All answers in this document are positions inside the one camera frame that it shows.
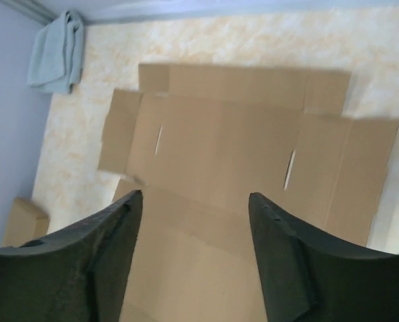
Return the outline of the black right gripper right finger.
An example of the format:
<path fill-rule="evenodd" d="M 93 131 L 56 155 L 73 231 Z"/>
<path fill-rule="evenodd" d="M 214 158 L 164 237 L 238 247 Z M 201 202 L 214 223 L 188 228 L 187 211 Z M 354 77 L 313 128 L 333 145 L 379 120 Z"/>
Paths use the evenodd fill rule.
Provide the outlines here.
<path fill-rule="evenodd" d="M 249 196 L 268 321 L 399 321 L 399 254 L 355 245 Z"/>

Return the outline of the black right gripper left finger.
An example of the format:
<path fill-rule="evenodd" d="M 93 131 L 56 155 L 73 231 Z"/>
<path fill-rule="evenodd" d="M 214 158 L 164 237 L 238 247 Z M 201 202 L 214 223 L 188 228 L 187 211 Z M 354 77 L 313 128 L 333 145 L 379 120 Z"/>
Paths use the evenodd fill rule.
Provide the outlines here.
<path fill-rule="evenodd" d="M 0 248 L 0 321 L 118 321 L 143 195 L 19 247 Z"/>

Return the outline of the brown cardboard box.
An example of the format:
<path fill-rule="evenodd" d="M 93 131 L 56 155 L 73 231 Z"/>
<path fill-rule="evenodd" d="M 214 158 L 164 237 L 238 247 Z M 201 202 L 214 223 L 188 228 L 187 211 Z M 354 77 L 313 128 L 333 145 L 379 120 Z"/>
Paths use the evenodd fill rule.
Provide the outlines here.
<path fill-rule="evenodd" d="M 124 317 L 268 321 L 249 222 L 261 193 L 367 247 L 399 128 L 342 114 L 350 74 L 140 64 L 115 89 L 99 169 L 143 191 Z"/>

